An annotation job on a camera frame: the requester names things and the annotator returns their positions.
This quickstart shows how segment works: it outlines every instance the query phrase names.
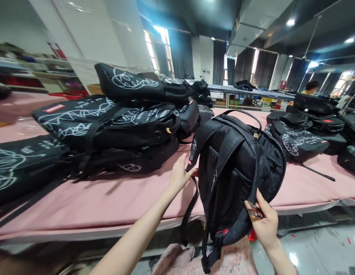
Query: pink table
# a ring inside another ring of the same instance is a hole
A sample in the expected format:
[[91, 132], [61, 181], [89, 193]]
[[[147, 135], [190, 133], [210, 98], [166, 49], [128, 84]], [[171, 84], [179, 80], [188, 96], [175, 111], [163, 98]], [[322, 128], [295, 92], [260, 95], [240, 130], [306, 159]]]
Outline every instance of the pink table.
[[[216, 108], [216, 114], [225, 109]], [[265, 112], [250, 112], [263, 127], [266, 125]], [[243, 122], [257, 125], [249, 116], [233, 112]], [[2, 136], [17, 139], [17, 125], [0, 128]], [[34, 127], [31, 137], [44, 134]], [[163, 167], [149, 175], [117, 178], [116, 174], [100, 175], [73, 184], [68, 181], [48, 194], [0, 229], [0, 241], [42, 242], [53, 240], [83, 240], [109, 238], [122, 235], [162, 194], [169, 184], [173, 163], [190, 146], [182, 146]], [[294, 164], [288, 164], [282, 187], [271, 205], [279, 214], [294, 214], [319, 211], [330, 208], [343, 200], [355, 205], [355, 177], [341, 168], [336, 157], [319, 155], [306, 165], [336, 179], [330, 181], [316, 173]], [[178, 194], [167, 209], [159, 230], [178, 226], [194, 194], [192, 182]], [[195, 205], [192, 218], [204, 219], [200, 200]]]
[[15, 122], [18, 117], [31, 116], [36, 109], [63, 101], [66, 101], [65, 97], [30, 92], [12, 92], [7, 99], [0, 100], [0, 121]]

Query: backpack shoulder strap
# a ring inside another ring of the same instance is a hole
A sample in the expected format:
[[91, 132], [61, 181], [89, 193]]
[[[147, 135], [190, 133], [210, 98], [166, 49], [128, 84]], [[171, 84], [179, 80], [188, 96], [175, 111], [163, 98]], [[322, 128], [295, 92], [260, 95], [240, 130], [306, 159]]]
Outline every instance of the backpack shoulder strap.
[[[219, 129], [221, 129], [223, 126], [224, 124], [221, 124], [214, 120], [209, 120], [197, 129], [197, 131], [194, 134], [193, 143], [191, 145], [190, 160], [188, 166], [186, 167], [186, 172], [189, 172], [195, 166], [198, 160], [198, 156], [202, 148], [204, 147], [205, 143], [209, 140], [209, 138], [211, 138], [211, 136]], [[187, 225], [188, 225], [191, 212], [193, 211], [194, 205], [198, 200], [198, 186], [196, 184], [195, 177], [192, 176], [191, 178], [194, 181], [196, 189], [195, 189], [194, 196], [191, 202], [189, 203], [188, 208], [186, 209], [186, 212], [184, 214], [180, 226], [180, 233], [182, 238], [181, 243], [184, 246], [188, 245], [188, 242], [186, 240]]]
[[208, 211], [207, 211], [208, 217], [206, 217], [205, 235], [201, 247], [202, 255], [203, 255], [203, 258], [201, 259], [201, 263], [205, 274], [209, 274], [210, 268], [217, 260], [220, 259], [221, 257], [220, 252], [222, 249], [223, 237], [224, 237], [223, 234], [219, 234], [218, 236], [215, 236], [213, 251], [209, 254], [209, 256], [207, 256], [207, 241], [208, 241], [208, 235], [209, 235], [211, 222], [212, 222], [212, 215], [216, 204], [215, 193], [217, 189], [217, 182], [219, 180], [223, 168], [226, 166], [232, 154], [236, 151], [238, 147], [242, 145], [244, 141], [245, 141], [244, 136], [237, 134], [236, 130], [234, 129], [229, 130], [224, 136], [222, 141], [222, 144], [224, 144], [225, 146], [221, 147], [218, 156], [216, 174], [213, 179], [214, 182], [212, 185], [212, 191], [208, 203]]

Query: red label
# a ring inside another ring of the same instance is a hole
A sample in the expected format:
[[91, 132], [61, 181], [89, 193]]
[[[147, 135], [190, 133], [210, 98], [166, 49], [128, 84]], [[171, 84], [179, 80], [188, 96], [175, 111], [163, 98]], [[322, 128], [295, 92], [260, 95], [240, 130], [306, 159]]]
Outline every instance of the red label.
[[51, 107], [49, 109], [46, 109], [44, 110], [44, 112], [46, 113], [52, 113], [52, 112], [55, 112], [57, 110], [60, 110], [61, 108], [64, 108], [65, 106], [63, 104], [58, 104], [58, 105], [55, 105], [54, 107]]

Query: window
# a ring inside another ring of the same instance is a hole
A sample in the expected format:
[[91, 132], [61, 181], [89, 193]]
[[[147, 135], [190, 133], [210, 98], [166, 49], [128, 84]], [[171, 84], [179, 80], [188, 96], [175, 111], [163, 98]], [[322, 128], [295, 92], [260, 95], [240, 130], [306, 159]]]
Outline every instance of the window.
[[254, 53], [254, 61], [253, 61], [253, 69], [251, 71], [251, 77], [250, 77], [250, 83], [252, 83], [253, 85], [255, 85], [255, 71], [256, 71], [256, 65], [258, 63], [258, 57], [259, 57], [259, 50], [256, 49], [255, 53]]
[[156, 59], [154, 57], [153, 47], [152, 47], [151, 39], [149, 38], [148, 32], [144, 31], [144, 36], [146, 38], [147, 48], [148, 48], [149, 55], [151, 56], [154, 72], [158, 73], [157, 63], [156, 63]]
[[355, 74], [352, 71], [345, 71], [342, 73], [340, 76], [337, 84], [335, 84], [335, 87], [333, 91], [331, 92], [330, 96], [331, 97], [339, 97], [342, 96], [348, 91], [352, 81], [349, 81], [349, 76]]
[[170, 47], [170, 37], [169, 31], [160, 26], [153, 26], [157, 32], [160, 33], [162, 42], [166, 45], [166, 55], [167, 55], [167, 65], [169, 67], [170, 75], [175, 77], [175, 73], [173, 72], [173, 64], [172, 64], [172, 57], [171, 57], [171, 47]]

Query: black bag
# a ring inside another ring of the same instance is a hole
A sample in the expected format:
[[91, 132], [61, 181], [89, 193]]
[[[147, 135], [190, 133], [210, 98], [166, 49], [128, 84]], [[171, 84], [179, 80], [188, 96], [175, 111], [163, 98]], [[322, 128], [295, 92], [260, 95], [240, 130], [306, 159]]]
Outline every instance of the black bag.
[[[260, 128], [244, 124], [228, 116], [229, 110], [207, 121], [198, 128], [191, 146], [191, 170], [200, 155], [199, 191], [206, 217], [202, 244], [202, 265], [205, 273], [220, 259], [222, 246], [233, 244], [252, 228], [244, 201], [256, 203], [256, 189], [270, 202], [282, 183], [286, 160], [283, 148]], [[181, 233], [186, 235], [186, 224], [198, 198], [198, 189], [184, 215]], [[207, 256], [208, 234], [214, 242]]]
[[323, 154], [337, 155], [347, 146], [347, 140], [340, 133], [312, 133], [329, 142], [329, 147], [323, 151]]
[[199, 105], [205, 105], [209, 108], [214, 107], [214, 102], [211, 97], [211, 92], [208, 89], [208, 83], [204, 79], [201, 81], [195, 81], [191, 84], [192, 81], [184, 80], [182, 85], [184, 85], [188, 91], [189, 97], [196, 100]]
[[55, 138], [83, 152], [88, 133], [94, 127], [97, 128], [92, 133], [95, 149], [163, 143], [180, 127], [180, 119], [173, 114], [175, 110], [169, 103], [116, 104], [105, 95], [94, 95], [49, 105], [36, 110], [32, 116]]
[[314, 111], [314, 114], [323, 115], [336, 114], [339, 111], [329, 100], [306, 94], [297, 94], [293, 101], [293, 107], [299, 110], [308, 109], [309, 112]]
[[267, 124], [272, 124], [274, 120], [283, 117], [286, 115], [285, 111], [272, 111], [270, 114], [266, 116]]
[[147, 174], [158, 170], [179, 148], [177, 138], [162, 144], [117, 149], [110, 148], [92, 155], [90, 161], [94, 169], [122, 171], [134, 174]]
[[196, 124], [199, 119], [199, 107], [195, 100], [191, 100], [189, 104], [174, 111], [181, 120], [180, 128], [177, 131], [177, 137], [179, 140], [186, 139], [191, 136], [194, 130], [196, 130]]
[[0, 143], [0, 206], [50, 183], [68, 152], [50, 135]]
[[347, 146], [341, 150], [337, 162], [341, 167], [355, 174], [355, 146]]
[[355, 112], [347, 115], [340, 115], [339, 117], [345, 121], [343, 131], [344, 137], [350, 144], [355, 145]]
[[321, 133], [335, 133], [344, 129], [344, 120], [337, 118], [335, 115], [314, 116], [308, 114], [313, 125], [311, 131]]
[[319, 173], [303, 164], [306, 160], [317, 156], [329, 147], [329, 143], [326, 140], [309, 131], [290, 128], [281, 120], [276, 120], [269, 127], [273, 137], [287, 150], [287, 161], [298, 162], [302, 167], [335, 181], [334, 178]]
[[149, 75], [129, 73], [103, 63], [98, 63], [94, 67], [100, 79], [102, 92], [116, 102], [146, 99], [176, 105], [189, 103], [188, 93], [180, 84], [161, 83], [157, 76], [154, 79], [145, 78], [144, 76]]

